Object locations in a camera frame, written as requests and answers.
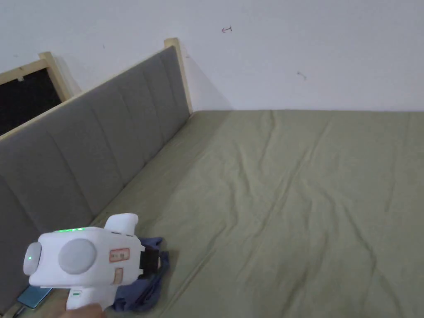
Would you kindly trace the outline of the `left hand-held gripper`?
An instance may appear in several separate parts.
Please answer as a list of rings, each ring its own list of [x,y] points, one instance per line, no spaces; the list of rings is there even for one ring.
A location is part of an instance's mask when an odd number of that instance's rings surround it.
[[[110,216],[103,228],[80,227],[39,236],[26,250],[23,272],[32,286],[68,289],[66,308],[112,305],[119,286],[157,273],[158,250],[135,235],[138,216]]]

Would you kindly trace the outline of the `person's left hand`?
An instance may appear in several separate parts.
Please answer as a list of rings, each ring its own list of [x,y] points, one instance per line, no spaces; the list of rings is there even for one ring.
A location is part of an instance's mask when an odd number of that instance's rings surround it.
[[[77,309],[58,309],[47,314],[47,318],[106,318],[99,304],[89,304]]]

